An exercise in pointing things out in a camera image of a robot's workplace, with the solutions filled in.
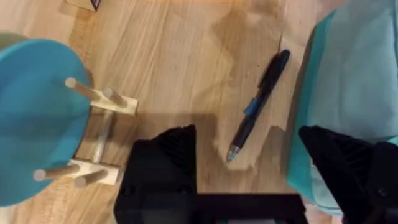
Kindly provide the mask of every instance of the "black plastic part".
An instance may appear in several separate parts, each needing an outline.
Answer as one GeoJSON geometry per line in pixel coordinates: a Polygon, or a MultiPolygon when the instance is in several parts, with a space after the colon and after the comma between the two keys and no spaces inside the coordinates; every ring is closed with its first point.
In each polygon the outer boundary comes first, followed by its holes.
{"type": "Polygon", "coordinates": [[[398,147],[370,144],[318,126],[299,135],[345,223],[398,223],[398,147]]]}
{"type": "Polygon", "coordinates": [[[186,223],[186,195],[197,192],[195,148],[192,125],[136,141],[114,206],[118,223],[186,223]]]}
{"type": "Polygon", "coordinates": [[[372,145],[318,126],[304,126],[299,135],[347,222],[364,223],[373,210],[363,184],[372,145]]]}
{"type": "Polygon", "coordinates": [[[307,224],[305,207],[298,194],[199,195],[192,222],[214,224],[216,220],[278,220],[307,224]]]}
{"type": "Polygon", "coordinates": [[[220,220],[275,219],[306,224],[297,194],[197,194],[196,131],[173,128],[136,141],[114,216],[119,224],[215,224],[220,220]]]}

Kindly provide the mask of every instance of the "light blue fabric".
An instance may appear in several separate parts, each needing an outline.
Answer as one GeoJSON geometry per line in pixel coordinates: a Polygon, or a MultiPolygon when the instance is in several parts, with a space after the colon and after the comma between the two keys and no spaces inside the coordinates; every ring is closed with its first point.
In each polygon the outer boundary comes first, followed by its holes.
{"type": "Polygon", "coordinates": [[[52,180],[37,182],[36,169],[62,166],[75,153],[90,102],[69,90],[85,68],[67,46],[25,40],[0,51],[0,206],[19,203],[52,180]]]}
{"type": "Polygon", "coordinates": [[[340,209],[319,172],[310,168],[298,130],[318,125],[370,142],[398,135],[396,10],[397,1],[350,0],[315,30],[288,182],[333,215],[340,209]],[[322,27],[324,42],[317,32],[322,27]]]}
{"type": "Polygon", "coordinates": [[[332,18],[333,13],[321,21],[315,28],[310,58],[304,74],[300,104],[297,111],[292,146],[290,148],[289,166],[287,170],[287,182],[312,203],[315,203],[315,199],[312,194],[310,155],[299,137],[299,129],[308,123],[308,107],[310,104],[313,83],[318,72],[318,65],[322,57],[323,47],[325,46],[328,26],[332,18]]]}

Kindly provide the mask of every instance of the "wood grain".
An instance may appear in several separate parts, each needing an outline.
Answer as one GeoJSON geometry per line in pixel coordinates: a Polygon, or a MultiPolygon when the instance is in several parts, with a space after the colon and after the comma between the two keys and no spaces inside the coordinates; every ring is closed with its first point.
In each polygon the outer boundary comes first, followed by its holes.
{"type": "MultiPolygon", "coordinates": [[[[67,44],[96,89],[110,87],[139,100],[135,118],[116,117],[103,162],[123,166],[136,139],[195,124],[200,192],[292,192],[284,179],[288,117],[305,41],[320,13],[314,2],[102,0],[91,12],[62,0],[0,0],[0,29],[67,44]],[[292,50],[286,72],[244,150],[227,166],[243,109],[280,46],[292,50]]],[[[93,157],[102,116],[93,109],[78,158],[93,157]]],[[[72,180],[59,179],[7,208],[4,220],[114,223],[117,192],[118,186],[77,189],[72,180]]]]}

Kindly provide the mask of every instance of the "wooden peg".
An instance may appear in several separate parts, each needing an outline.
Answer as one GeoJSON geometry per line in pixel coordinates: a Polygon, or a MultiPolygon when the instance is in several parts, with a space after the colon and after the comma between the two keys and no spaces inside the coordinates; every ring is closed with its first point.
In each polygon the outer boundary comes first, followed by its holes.
{"type": "Polygon", "coordinates": [[[67,78],[65,80],[65,85],[69,89],[75,90],[76,92],[78,92],[78,93],[82,94],[83,96],[89,98],[91,101],[96,101],[96,100],[100,100],[101,99],[101,97],[97,94],[97,92],[95,92],[91,88],[88,88],[87,86],[81,84],[80,82],[78,82],[76,80],[76,78],[67,78]]]}
{"type": "Polygon", "coordinates": [[[86,187],[89,184],[92,184],[92,183],[102,180],[107,175],[108,175],[108,172],[104,169],[101,169],[96,172],[92,172],[90,174],[81,175],[75,179],[75,186],[76,187],[86,187]]]}
{"type": "Polygon", "coordinates": [[[127,106],[127,101],[123,99],[121,95],[116,93],[113,89],[111,88],[105,88],[102,91],[102,94],[107,97],[109,100],[111,100],[113,103],[116,103],[117,105],[121,107],[126,107],[127,106]]]}
{"type": "Polygon", "coordinates": [[[79,165],[71,164],[63,167],[51,168],[51,169],[39,169],[33,173],[33,179],[36,181],[42,181],[46,179],[52,179],[61,177],[67,174],[73,174],[80,170],[79,165]]]}

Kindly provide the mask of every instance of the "wooden block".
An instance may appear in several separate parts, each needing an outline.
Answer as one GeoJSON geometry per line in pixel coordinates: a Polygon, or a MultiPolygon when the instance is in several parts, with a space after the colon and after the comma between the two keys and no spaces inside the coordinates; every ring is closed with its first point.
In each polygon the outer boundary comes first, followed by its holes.
{"type": "Polygon", "coordinates": [[[67,0],[67,3],[91,11],[97,11],[101,0],[67,0]]]}
{"type": "Polygon", "coordinates": [[[115,111],[117,113],[128,114],[131,116],[136,115],[138,100],[126,96],[121,96],[121,98],[127,103],[127,106],[119,106],[109,98],[105,97],[101,91],[93,90],[99,95],[99,100],[94,100],[90,102],[91,106],[95,106],[98,108],[103,108],[111,111],[115,111]]]}
{"type": "Polygon", "coordinates": [[[113,103],[116,103],[117,105],[119,105],[120,107],[126,107],[127,106],[127,102],[126,100],[123,99],[123,97],[121,95],[119,95],[118,93],[116,93],[114,90],[112,90],[111,88],[105,88],[102,91],[102,94],[107,97],[109,100],[111,100],[113,103]]]}
{"type": "Polygon", "coordinates": [[[76,187],[86,187],[87,185],[97,183],[108,175],[108,172],[104,169],[101,169],[96,172],[92,172],[90,174],[85,174],[77,177],[75,179],[75,186],[76,187]]]}
{"type": "Polygon", "coordinates": [[[118,182],[118,175],[120,171],[120,168],[118,166],[108,164],[96,164],[83,159],[71,159],[69,165],[71,164],[78,164],[80,166],[80,170],[76,173],[68,174],[65,177],[77,178],[83,175],[105,170],[107,173],[106,177],[97,181],[98,183],[115,185],[118,182]]]}

